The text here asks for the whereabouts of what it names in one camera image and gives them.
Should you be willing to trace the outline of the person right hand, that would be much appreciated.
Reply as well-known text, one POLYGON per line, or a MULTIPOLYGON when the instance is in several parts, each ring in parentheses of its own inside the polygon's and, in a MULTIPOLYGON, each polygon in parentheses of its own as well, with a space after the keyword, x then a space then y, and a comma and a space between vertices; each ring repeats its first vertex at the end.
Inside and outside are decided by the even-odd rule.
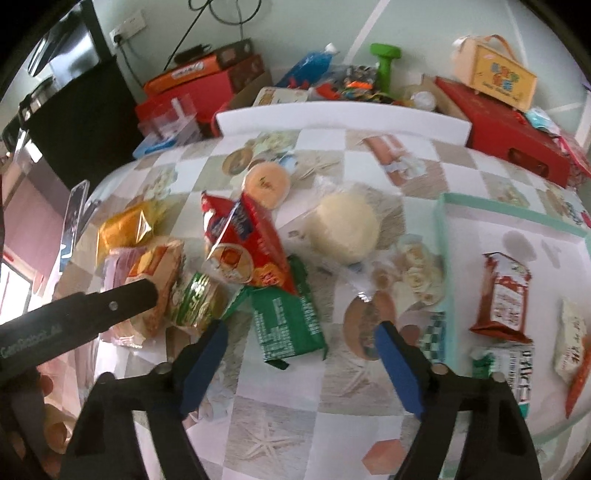
POLYGON ((45 398, 54 389, 50 376, 35 368, 1 374, 1 477, 56 479, 68 430, 48 425, 45 398))

